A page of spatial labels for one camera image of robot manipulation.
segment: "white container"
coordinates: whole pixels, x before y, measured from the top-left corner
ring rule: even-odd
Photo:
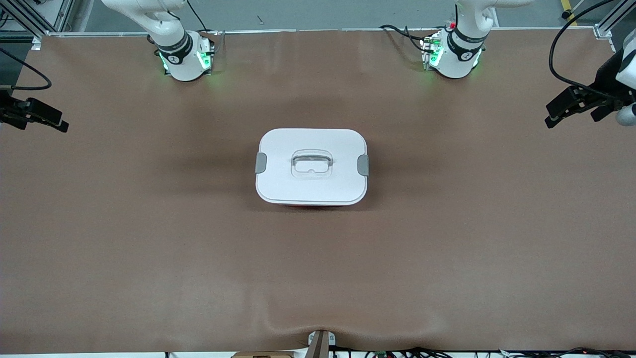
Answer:
[[[366,142],[351,129],[273,129],[256,155],[256,191],[269,203],[352,205],[368,176]]]

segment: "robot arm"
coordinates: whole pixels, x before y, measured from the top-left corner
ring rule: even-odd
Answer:
[[[159,49],[163,66],[176,80],[192,81],[212,67],[210,40],[186,31],[171,14],[186,0],[102,0],[109,8],[130,18],[148,32]]]
[[[455,0],[457,25],[433,35],[429,65],[442,75],[462,78],[477,65],[481,47],[493,26],[493,8],[516,8],[534,0]]]
[[[548,128],[554,128],[564,118],[588,110],[592,110],[590,114],[594,122],[617,111],[616,120],[619,124],[636,125],[636,106],[634,105],[636,61],[634,57],[636,57],[636,30],[627,36],[623,48],[598,69],[594,82],[589,86],[610,97],[600,96],[571,85],[546,106],[549,116],[545,123]]]

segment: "green led light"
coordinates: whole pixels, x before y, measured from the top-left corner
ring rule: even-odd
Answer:
[[[444,54],[443,46],[438,46],[437,49],[431,54],[431,65],[437,66],[441,56]]]
[[[206,55],[205,52],[201,53],[201,52],[197,52],[199,61],[201,62],[201,66],[203,68],[209,68],[210,67],[210,56]]]
[[[165,59],[163,58],[163,55],[162,55],[162,54],[159,54],[159,58],[161,59],[161,62],[163,63],[163,68],[164,68],[166,71],[169,71],[169,70],[168,70],[168,64],[167,64],[167,63],[165,63]]]

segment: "black cable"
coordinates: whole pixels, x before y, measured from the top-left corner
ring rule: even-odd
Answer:
[[[199,31],[210,31],[208,30],[207,26],[205,26],[205,24],[203,23],[203,20],[201,20],[201,17],[199,17],[199,15],[197,14],[197,11],[192,7],[192,4],[190,4],[190,0],[187,0],[187,3],[188,3],[188,6],[190,7],[190,10],[192,10],[192,13],[195,14],[195,16],[197,17],[197,20],[199,20],[199,23],[203,27],[203,30],[199,30]]]
[[[13,54],[11,54],[9,51],[3,49],[2,47],[0,47],[0,52],[2,52],[3,54],[11,57],[12,59],[18,61],[19,63],[21,63],[23,66],[25,66],[26,68],[30,69],[31,71],[35,72],[38,74],[38,76],[44,78],[44,81],[46,81],[46,85],[44,86],[38,86],[38,87],[31,87],[31,86],[11,86],[11,89],[14,90],[43,90],[43,89],[47,89],[50,88],[53,84],[51,83],[51,80],[48,79],[48,77],[46,77],[42,72],[38,71],[35,67],[31,66],[30,64],[24,62],[23,60],[20,60],[18,57],[15,57]]]
[[[395,26],[393,26],[393,25],[388,25],[388,24],[387,24],[387,25],[382,25],[382,26],[380,26],[380,28],[381,28],[381,29],[392,29],[392,30],[394,30],[395,32],[397,32],[398,34],[400,34],[400,35],[402,35],[402,36],[404,36],[404,37],[409,37],[409,35],[408,35],[406,32],[404,32],[404,31],[402,31],[402,30],[398,29],[397,27],[395,27]],[[420,41],[420,40],[423,40],[423,39],[424,39],[423,37],[419,37],[419,36],[412,36],[412,38],[413,38],[413,39],[416,39],[416,40],[418,40],[418,41]]]
[[[594,10],[594,9],[597,9],[597,8],[599,8],[599,7],[601,7],[601,6],[605,5],[605,4],[609,4],[609,3],[611,3],[612,1],[614,1],[614,0],[603,0],[603,1],[601,1],[600,3],[598,3],[598,4],[594,4],[594,5],[590,6],[589,8],[587,8],[587,9],[585,9],[585,10],[581,11],[581,13],[580,13],[580,14],[578,14],[578,15],[576,15],[575,17],[572,17],[572,19],[570,19],[570,20],[567,22],[567,24],[565,24],[565,25],[564,25],[564,26],[563,26],[563,27],[559,30],[559,32],[556,34],[555,39],[552,41],[552,46],[550,46],[550,57],[548,58],[548,65],[550,66],[550,72],[552,72],[552,75],[553,75],[554,77],[558,78],[559,80],[561,80],[561,81],[565,82],[565,83],[569,83],[569,84],[571,84],[571,85],[575,85],[575,86],[577,86],[577,87],[579,87],[579,88],[582,88],[582,89],[588,90],[588,91],[590,91],[590,92],[596,93],[596,94],[598,94],[598,95],[600,95],[600,96],[602,96],[602,97],[604,97],[604,98],[607,98],[607,99],[618,99],[616,96],[613,96],[613,95],[611,95],[611,94],[609,94],[609,93],[605,93],[605,92],[602,92],[602,91],[599,91],[599,90],[595,90],[595,89],[591,88],[590,86],[586,86],[586,85],[584,85],[584,84],[582,84],[582,83],[579,83],[579,82],[577,82],[577,81],[570,80],[570,79],[568,79],[568,78],[566,78],[566,77],[563,77],[562,75],[559,75],[559,74],[557,73],[557,71],[555,70],[555,68],[554,68],[554,64],[553,64],[553,59],[554,59],[554,55],[555,55],[555,47],[557,46],[557,41],[558,41],[558,39],[561,37],[561,35],[565,32],[565,30],[566,30],[568,27],[570,27],[570,25],[572,25],[572,23],[573,23],[573,22],[575,22],[576,20],[578,20],[579,18],[581,18],[583,15],[585,15],[585,14],[589,13],[590,11],[592,11],[592,10]]]
[[[0,24],[0,28],[4,27],[7,21],[9,20],[13,20],[13,19],[9,16],[8,12],[5,12],[4,10],[2,10],[0,12],[0,22],[2,22],[2,24]]]
[[[408,26],[404,26],[404,31],[406,32],[406,35],[411,40],[411,43],[413,44],[413,46],[415,46],[415,48],[417,48],[418,50],[420,50],[422,52],[426,52],[427,54],[434,53],[433,50],[426,50],[424,48],[421,48],[418,44],[415,43],[415,41],[413,40],[413,36],[411,35],[410,32],[408,32]]]
[[[338,345],[330,345],[329,346],[329,350],[334,350],[336,352],[344,352],[344,351],[349,351],[349,352],[366,352],[365,350],[357,350],[357,349],[353,349],[353,348],[349,348],[349,347],[341,347]]]
[[[422,41],[424,40],[424,37],[420,37],[420,36],[413,36],[411,35],[411,33],[408,30],[408,26],[404,26],[404,31],[398,29],[397,27],[393,26],[393,25],[382,25],[380,26],[381,29],[392,29],[395,30],[398,34],[402,35],[402,36],[406,36],[408,39],[411,40],[411,43],[413,44],[413,46],[415,46],[415,48],[417,48],[418,50],[422,51],[422,52],[426,52],[427,54],[432,54],[433,51],[432,50],[425,50],[422,47],[420,47],[415,40],[418,41]]]
[[[172,11],[166,11],[166,12],[168,13],[168,15],[170,15],[170,16],[176,18],[177,20],[181,21],[181,18],[178,17],[177,15],[175,15]]]
[[[419,355],[421,353],[425,353],[428,357],[432,358],[453,358],[448,353],[443,352],[441,350],[428,349],[422,347],[415,347],[411,350],[411,352],[417,352]]]
[[[595,350],[592,348],[586,347],[577,347],[570,349],[566,352],[559,354],[550,354],[548,352],[519,352],[520,354],[512,354],[508,358],[562,358],[567,354],[593,354],[593,355],[602,355],[605,358],[612,358],[611,354],[604,352],[602,350]]]

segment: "gray floor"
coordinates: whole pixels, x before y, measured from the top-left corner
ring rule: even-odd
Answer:
[[[434,27],[443,25],[454,15],[452,0],[190,0],[206,26],[217,30],[271,29],[343,29],[372,28],[383,24],[403,27]],[[588,0],[583,8],[600,0]],[[142,31],[132,20],[106,8],[101,0],[76,0],[78,14],[73,29],[85,32]],[[598,22],[611,8],[608,4],[591,12],[579,25]],[[536,0],[530,6],[497,10],[501,27],[560,27],[565,20],[560,15],[560,0]],[[201,25],[185,6],[175,11],[187,29],[199,30]],[[625,36],[636,27],[636,11],[612,31],[619,48]],[[30,44],[2,45],[20,58],[25,58]],[[15,83],[20,65],[6,56],[0,57],[0,83]]]
[[[191,0],[205,25],[215,30],[343,29],[384,24],[441,26],[454,14],[452,1],[421,0]],[[186,6],[175,11],[187,29],[201,28]],[[95,0],[87,32],[139,31],[139,26]]]

